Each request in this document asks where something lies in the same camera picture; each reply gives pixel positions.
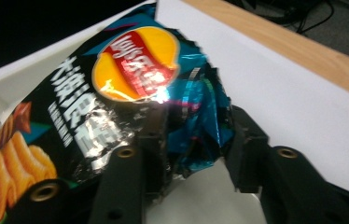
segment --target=black chip bag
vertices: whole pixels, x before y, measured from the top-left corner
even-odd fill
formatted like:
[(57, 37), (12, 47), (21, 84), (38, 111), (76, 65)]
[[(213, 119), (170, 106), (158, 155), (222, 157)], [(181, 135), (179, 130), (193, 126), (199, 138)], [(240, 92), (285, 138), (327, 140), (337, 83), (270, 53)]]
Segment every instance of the black chip bag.
[(96, 182), (112, 152), (134, 144), (152, 103), (167, 107), (157, 169), (189, 175), (222, 155), (232, 128), (217, 70), (154, 12), (144, 5), (107, 26), (16, 106), (0, 129), (0, 223), (37, 183)]

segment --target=dark background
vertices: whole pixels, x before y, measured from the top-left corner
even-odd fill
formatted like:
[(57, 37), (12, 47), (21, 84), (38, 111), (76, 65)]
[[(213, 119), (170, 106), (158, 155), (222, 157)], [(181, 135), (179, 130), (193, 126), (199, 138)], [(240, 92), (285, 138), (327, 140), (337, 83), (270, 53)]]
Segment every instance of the dark background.
[(0, 1), (0, 67), (141, 2)]

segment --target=lay's logo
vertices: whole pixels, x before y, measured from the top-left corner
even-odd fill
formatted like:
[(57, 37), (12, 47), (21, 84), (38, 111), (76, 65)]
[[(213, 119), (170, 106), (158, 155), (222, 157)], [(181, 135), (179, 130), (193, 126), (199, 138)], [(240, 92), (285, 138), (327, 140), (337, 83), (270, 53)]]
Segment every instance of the lay's logo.
[(111, 41), (93, 68), (95, 89), (116, 101), (137, 101), (164, 90), (175, 78), (178, 42), (158, 27), (141, 27)]

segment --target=bolt hole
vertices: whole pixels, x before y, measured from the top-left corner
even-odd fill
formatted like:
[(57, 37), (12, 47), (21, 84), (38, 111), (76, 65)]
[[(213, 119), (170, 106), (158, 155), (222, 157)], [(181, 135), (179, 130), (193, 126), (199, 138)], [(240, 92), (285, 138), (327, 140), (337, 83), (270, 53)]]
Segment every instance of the bolt hole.
[(120, 149), (117, 155), (121, 158), (130, 158), (134, 155), (134, 150), (132, 148)]
[(53, 198), (59, 191), (59, 186), (54, 183), (49, 183), (40, 186), (38, 189), (33, 191), (30, 195), (30, 199), (34, 202), (40, 203)]
[(336, 223), (342, 223), (342, 218), (340, 215), (331, 212), (331, 211), (325, 211), (324, 215), (326, 216), (326, 218), (328, 218), (329, 220), (336, 222)]
[(296, 152), (287, 148), (281, 148), (277, 152), (279, 153), (280, 156), (289, 158), (289, 159), (295, 159), (298, 157)]
[(116, 208), (108, 212), (108, 219), (110, 220), (119, 220), (123, 217), (122, 209)]

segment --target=white tray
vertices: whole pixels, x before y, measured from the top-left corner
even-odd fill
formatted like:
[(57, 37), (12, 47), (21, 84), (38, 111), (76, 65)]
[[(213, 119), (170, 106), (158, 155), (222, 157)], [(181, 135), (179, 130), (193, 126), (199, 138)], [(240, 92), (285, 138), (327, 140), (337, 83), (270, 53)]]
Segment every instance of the white tray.
[[(0, 69), (0, 122), (83, 41), (121, 13)], [(235, 105), (294, 147), (327, 181), (349, 190), (349, 93), (179, 0), (160, 0), (158, 21), (196, 40)], [(147, 223), (264, 223), (254, 195), (233, 192), (221, 161), (150, 207)]]

